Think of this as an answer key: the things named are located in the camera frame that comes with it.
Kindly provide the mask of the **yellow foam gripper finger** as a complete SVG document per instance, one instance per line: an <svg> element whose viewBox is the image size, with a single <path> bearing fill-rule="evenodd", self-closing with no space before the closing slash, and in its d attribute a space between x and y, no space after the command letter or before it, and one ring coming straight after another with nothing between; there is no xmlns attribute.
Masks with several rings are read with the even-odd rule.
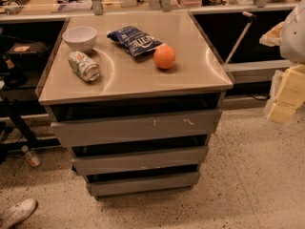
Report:
<svg viewBox="0 0 305 229"><path fill-rule="evenodd" d="M266 117L274 123L285 123L304 102L305 65L295 65L285 72L276 70L266 104Z"/></svg>

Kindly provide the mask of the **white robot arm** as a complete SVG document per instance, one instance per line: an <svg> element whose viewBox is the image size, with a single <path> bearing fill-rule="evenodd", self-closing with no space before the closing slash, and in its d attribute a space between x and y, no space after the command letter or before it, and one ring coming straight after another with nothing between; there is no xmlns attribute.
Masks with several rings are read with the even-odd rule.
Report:
<svg viewBox="0 0 305 229"><path fill-rule="evenodd" d="M265 108L270 121L282 124L305 102L305 0L283 22L263 34L259 43L278 46L280 55L293 63L285 72L275 71Z"/></svg>

